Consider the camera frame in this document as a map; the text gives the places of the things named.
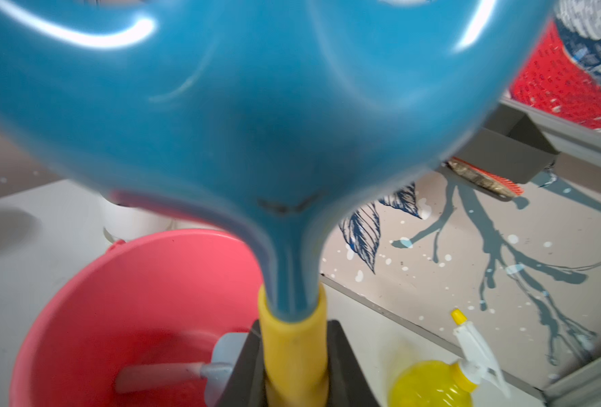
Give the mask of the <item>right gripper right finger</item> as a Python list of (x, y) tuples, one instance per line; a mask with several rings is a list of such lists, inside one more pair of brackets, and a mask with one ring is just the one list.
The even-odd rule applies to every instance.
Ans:
[(327, 406), (379, 407), (340, 322), (327, 322)]

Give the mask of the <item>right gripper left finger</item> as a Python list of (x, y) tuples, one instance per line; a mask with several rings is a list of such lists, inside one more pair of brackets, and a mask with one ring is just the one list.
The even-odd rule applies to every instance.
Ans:
[(256, 320), (234, 366), (227, 387), (218, 400), (219, 407), (265, 407), (266, 372), (260, 322)]

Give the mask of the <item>light blue toy trowel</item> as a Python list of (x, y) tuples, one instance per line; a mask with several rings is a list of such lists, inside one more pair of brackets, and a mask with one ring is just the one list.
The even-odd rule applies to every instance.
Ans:
[(207, 363), (126, 366), (118, 373), (114, 390), (119, 394), (135, 393), (171, 388), (205, 379), (204, 401), (207, 406), (215, 406), (227, 388), (247, 337), (245, 332), (229, 332), (223, 335), (214, 346), (212, 360)]

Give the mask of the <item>yellow spray bottle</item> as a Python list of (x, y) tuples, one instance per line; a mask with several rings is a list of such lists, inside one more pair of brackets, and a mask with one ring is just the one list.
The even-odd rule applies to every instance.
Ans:
[(482, 334), (461, 310), (450, 315), (463, 356), (449, 364), (421, 361), (405, 369), (388, 392), (389, 406), (472, 406), (473, 393), (483, 382), (510, 398), (500, 364)]

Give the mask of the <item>pink plastic bucket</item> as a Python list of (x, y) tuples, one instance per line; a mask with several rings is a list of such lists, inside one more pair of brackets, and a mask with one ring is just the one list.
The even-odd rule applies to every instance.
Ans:
[(209, 362), (247, 332), (262, 283), (251, 250), (224, 232), (181, 230), (116, 244), (44, 307), (17, 355), (12, 406), (202, 406), (205, 380), (119, 394), (126, 366)]

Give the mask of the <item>blue toy fork yellow handle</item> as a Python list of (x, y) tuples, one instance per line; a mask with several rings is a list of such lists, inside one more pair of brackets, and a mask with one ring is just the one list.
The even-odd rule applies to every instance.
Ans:
[(476, 132), (553, 6), (0, 1), (0, 128), (110, 198), (246, 242), (268, 403), (324, 406), (327, 236)]

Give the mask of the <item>white ceramic cup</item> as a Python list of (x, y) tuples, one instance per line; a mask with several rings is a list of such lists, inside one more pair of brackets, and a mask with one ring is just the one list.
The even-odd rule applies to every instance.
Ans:
[(166, 217), (139, 208), (117, 205), (101, 195), (98, 195), (97, 198), (100, 204), (103, 234), (106, 240), (112, 244), (120, 240), (128, 242), (173, 230), (218, 230), (218, 227), (205, 223)]

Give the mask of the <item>red Chuba chips bag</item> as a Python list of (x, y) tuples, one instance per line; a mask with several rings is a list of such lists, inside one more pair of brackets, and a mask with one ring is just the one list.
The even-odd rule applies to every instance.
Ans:
[(447, 166), (458, 176), (497, 198), (512, 200), (523, 195), (523, 189), (517, 183), (481, 170), (465, 161), (452, 158), (447, 162)]

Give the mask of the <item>black wall basket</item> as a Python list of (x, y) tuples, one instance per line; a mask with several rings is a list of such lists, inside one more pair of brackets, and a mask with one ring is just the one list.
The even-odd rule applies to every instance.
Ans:
[[(470, 141), (452, 158), (465, 161), (522, 187), (554, 164), (558, 155), (559, 151), (526, 113), (501, 103)], [(472, 185), (477, 190), (497, 198)]]

